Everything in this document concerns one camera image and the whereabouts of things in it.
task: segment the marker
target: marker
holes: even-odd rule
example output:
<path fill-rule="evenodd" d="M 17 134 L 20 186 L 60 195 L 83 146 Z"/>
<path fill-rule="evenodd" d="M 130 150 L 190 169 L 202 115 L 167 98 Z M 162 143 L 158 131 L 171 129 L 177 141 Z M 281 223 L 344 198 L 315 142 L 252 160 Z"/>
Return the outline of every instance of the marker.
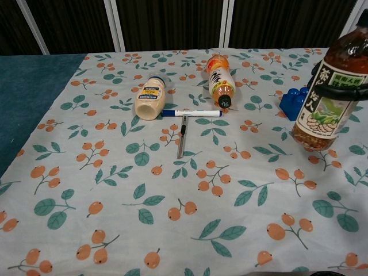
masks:
<path fill-rule="evenodd" d="M 188 130 L 188 117 L 183 116 L 182 118 L 182 127 L 180 130 L 180 140 L 179 140 L 179 147 L 178 147 L 178 153 L 177 158 L 180 159 L 183 157 L 183 151 L 184 151 L 184 143 L 186 138 L 186 131 Z"/>
<path fill-rule="evenodd" d="M 162 117 L 221 117 L 223 114 L 220 110 L 162 110 Z"/>

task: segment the teal floor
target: teal floor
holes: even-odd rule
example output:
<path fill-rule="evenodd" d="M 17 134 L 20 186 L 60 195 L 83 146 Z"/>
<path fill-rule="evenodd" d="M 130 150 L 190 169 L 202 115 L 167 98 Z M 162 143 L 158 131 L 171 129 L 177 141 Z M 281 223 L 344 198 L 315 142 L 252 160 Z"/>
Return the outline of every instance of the teal floor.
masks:
<path fill-rule="evenodd" d="M 84 57 L 0 56 L 0 177 Z"/>

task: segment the plastic bottle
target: plastic bottle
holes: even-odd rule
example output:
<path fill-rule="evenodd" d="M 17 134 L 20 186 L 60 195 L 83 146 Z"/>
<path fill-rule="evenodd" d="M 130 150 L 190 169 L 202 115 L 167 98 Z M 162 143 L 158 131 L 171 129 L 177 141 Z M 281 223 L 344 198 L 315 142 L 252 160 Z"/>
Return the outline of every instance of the plastic bottle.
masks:
<path fill-rule="evenodd" d="M 165 81 L 159 76 L 151 76 L 138 92 L 135 112 L 141 119 L 154 120 L 165 105 Z"/>
<path fill-rule="evenodd" d="M 368 9 L 356 25 L 356 30 L 333 43 L 310 86 L 293 128 L 295 141 L 304 147 L 328 149 L 358 101 L 366 99 Z"/>
<path fill-rule="evenodd" d="M 221 108 L 229 108 L 235 94 L 235 84 L 229 73 L 229 63 L 224 56 L 214 55 L 207 61 L 209 92 Z"/>

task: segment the floral tablecloth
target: floral tablecloth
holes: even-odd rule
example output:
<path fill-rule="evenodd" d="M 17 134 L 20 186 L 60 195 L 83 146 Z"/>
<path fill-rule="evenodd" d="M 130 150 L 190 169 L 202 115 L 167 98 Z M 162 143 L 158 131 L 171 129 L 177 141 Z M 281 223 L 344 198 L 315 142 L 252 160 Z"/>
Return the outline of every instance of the floral tablecloth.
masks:
<path fill-rule="evenodd" d="M 166 109 L 217 109 L 204 72 L 227 55 L 221 118 L 140 120 L 150 72 Z M 244 275 L 368 267 L 368 136 L 359 103 L 328 151 L 278 105 L 325 49 L 92 53 L 0 183 L 0 275 Z"/>

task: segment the white marker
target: white marker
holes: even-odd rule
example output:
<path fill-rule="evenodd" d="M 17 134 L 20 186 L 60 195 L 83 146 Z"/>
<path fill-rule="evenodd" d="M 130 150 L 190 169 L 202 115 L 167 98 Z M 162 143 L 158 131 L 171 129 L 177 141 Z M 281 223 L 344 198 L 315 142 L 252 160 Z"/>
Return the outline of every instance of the white marker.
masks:
<path fill-rule="evenodd" d="M 221 117 L 220 110 L 162 110 L 162 117 Z"/>

